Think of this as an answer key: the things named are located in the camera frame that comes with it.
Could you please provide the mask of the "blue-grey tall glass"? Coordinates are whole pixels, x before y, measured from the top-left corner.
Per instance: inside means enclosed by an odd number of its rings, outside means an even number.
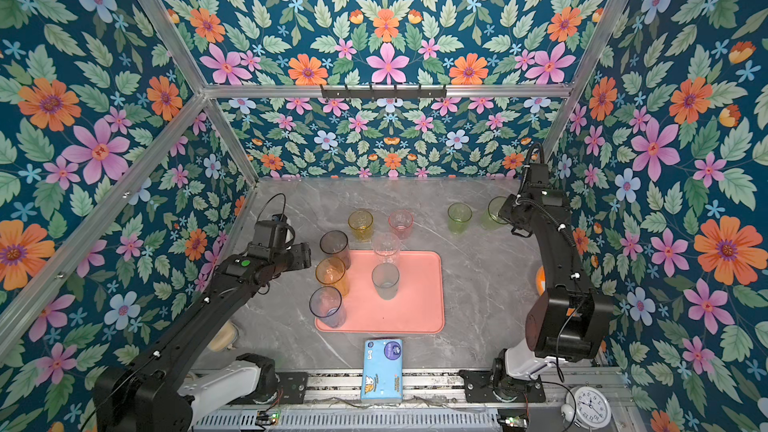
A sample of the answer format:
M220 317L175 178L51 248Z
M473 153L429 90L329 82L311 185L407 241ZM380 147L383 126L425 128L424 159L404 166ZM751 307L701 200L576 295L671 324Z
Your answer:
M346 322L347 314L341 292L331 286L318 288L309 299L310 312L327 327L337 329Z

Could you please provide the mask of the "dark grey tall glass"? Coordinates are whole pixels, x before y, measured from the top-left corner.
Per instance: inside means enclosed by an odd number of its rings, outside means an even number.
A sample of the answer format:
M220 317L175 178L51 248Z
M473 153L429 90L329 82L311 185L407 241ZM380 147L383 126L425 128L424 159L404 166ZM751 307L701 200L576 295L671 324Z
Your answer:
M321 237L319 246L327 258L337 258L342 261L346 269L350 268L349 238L345 232L340 230L326 232Z

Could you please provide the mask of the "teal tall glass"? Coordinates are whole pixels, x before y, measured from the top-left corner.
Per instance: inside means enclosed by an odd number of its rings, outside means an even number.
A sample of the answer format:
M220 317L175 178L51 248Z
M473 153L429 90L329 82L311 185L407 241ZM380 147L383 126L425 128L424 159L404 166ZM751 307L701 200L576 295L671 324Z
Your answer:
M378 264L371 274L374 288L383 300L392 300L398 293L400 272L393 263Z

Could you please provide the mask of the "amber tall glass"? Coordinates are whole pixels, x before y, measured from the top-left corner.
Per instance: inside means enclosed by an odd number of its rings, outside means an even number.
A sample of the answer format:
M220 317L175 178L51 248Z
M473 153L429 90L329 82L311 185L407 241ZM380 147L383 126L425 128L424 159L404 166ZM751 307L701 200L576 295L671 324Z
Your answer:
M315 268L315 278L321 285L337 289L342 297L349 293L347 267L338 257L321 260Z

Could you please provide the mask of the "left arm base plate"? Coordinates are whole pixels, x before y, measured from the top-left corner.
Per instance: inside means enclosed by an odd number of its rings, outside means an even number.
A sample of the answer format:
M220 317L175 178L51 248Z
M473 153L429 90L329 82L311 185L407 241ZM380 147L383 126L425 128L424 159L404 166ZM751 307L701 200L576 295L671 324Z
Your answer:
M267 382L264 398L260 398L258 403L274 407L303 404L308 390L308 380L308 372L275 372L274 378Z

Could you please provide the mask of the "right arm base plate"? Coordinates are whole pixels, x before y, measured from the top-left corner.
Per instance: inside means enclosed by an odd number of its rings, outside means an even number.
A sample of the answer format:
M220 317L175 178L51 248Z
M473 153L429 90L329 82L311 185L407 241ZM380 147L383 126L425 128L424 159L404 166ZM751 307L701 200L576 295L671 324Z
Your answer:
M460 369L468 403L538 404L546 401L540 380L520 380L490 370Z

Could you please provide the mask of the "yellow short glass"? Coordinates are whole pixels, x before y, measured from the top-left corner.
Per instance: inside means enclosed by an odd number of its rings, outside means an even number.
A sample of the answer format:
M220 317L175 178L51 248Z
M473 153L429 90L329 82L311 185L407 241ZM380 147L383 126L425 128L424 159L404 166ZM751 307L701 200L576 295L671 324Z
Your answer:
M354 237L360 242L369 242L374 232L374 217L365 209L352 212L348 217L348 225Z

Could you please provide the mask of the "clear tall glass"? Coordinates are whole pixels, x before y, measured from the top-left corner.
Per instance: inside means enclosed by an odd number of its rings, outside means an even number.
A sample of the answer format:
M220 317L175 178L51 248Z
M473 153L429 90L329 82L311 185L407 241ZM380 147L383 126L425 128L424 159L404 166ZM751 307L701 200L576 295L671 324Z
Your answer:
M399 261L401 241L391 232L376 233L372 238L372 250L380 263L396 265Z

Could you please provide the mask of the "pink plastic tray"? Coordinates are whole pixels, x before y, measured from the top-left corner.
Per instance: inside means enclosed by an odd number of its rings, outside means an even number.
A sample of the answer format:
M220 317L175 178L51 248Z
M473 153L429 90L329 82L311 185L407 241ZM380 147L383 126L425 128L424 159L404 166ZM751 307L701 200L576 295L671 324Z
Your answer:
M404 251L399 255L400 281L396 295L385 300L375 290L372 271L379 264L371 250L351 252L350 292L342 298L345 322L331 327L320 319L322 332L398 336L437 334L445 326L442 262L433 251Z

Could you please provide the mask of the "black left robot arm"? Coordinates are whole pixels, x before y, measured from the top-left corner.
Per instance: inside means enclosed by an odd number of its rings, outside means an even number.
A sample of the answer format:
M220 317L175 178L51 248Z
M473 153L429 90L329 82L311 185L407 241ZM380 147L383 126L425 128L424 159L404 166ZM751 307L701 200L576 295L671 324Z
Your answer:
M311 248L298 243L283 214L254 226L245 251L224 259L207 288L163 335L124 367L110 367L93 388L100 431L187 431L209 413L241 397L270 401L279 390L272 359L243 353L196 381L192 366L233 314L288 271L311 265Z

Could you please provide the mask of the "light green tall glass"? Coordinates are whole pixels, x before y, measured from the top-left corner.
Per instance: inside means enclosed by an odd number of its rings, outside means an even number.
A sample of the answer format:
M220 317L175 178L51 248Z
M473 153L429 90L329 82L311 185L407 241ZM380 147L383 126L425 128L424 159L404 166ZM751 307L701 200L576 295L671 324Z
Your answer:
M508 225L508 222L500 216L500 210L505 201L505 197L497 196L488 202L481 216L481 226L483 229L493 231Z

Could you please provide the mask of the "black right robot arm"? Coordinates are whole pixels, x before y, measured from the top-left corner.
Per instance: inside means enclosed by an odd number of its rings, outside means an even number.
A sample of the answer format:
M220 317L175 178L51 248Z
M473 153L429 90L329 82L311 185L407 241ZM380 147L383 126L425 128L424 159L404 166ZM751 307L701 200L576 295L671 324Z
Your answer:
M570 202L551 186L540 143L526 153L520 187L505 199L498 217L513 235L536 239L544 272L543 291L526 316L524 339L494 361L492 390L511 401L530 395L545 369L595 358L608 334L613 301L583 268Z

